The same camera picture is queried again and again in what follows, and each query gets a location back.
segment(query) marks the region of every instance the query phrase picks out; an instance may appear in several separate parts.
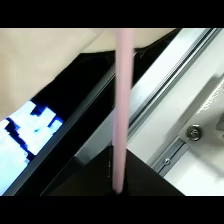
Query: pink straw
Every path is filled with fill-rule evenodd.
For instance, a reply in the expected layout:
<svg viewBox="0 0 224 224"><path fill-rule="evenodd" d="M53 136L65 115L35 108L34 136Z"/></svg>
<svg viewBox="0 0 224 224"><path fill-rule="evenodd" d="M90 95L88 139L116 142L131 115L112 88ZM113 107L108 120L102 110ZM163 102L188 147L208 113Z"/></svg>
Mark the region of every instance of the pink straw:
<svg viewBox="0 0 224 224"><path fill-rule="evenodd" d="M133 73L134 29L119 28L116 33L116 94L113 127L113 189L117 194L123 190L128 113Z"/></svg>

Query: beige surface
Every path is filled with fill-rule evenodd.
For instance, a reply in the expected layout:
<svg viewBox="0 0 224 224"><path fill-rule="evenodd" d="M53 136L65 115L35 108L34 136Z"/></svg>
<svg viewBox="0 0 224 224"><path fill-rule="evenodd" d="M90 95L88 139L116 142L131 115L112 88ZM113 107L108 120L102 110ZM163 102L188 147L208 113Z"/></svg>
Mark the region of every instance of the beige surface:
<svg viewBox="0 0 224 224"><path fill-rule="evenodd" d="M144 47L173 28L137 28ZM81 52L115 49L114 29L0 29L0 120L16 111Z"/></svg>

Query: display screen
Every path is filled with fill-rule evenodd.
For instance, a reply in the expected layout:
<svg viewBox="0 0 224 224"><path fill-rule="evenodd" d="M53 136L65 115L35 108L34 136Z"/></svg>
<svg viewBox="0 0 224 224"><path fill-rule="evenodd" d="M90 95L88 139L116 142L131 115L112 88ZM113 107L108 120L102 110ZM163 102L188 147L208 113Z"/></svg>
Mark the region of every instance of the display screen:
<svg viewBox="0 0 224 224"><path fill-rule="evenodd" d="M0 121L0 195L35 158L63 121L47 106L25 103Z"/></svg>

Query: screen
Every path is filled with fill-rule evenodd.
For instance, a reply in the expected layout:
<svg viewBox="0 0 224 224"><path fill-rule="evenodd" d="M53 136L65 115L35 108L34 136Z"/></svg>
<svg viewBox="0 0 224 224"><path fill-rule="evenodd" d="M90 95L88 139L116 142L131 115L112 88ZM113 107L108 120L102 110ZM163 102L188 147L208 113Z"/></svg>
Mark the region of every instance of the screen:
<svg viewBox="0 0 224 224"><path fill-rule="evenodd" d="M0 195L10 187L63 124L47 106L25 103L0 121Z"/></svg>

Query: pink stick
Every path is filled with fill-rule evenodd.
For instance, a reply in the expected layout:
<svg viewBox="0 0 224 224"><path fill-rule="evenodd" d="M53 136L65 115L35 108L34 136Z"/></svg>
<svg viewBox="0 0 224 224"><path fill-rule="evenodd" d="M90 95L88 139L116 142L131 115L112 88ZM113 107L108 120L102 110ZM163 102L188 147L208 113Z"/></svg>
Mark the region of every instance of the pink stick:
<svg viewBox="0 0 224 224"><path fill-rule="evenodd" d="M113 189L123 190L126 142L128 135L128 113L133 72L134 30L120 28L116 34L116 94L113 130Z"/></svg>

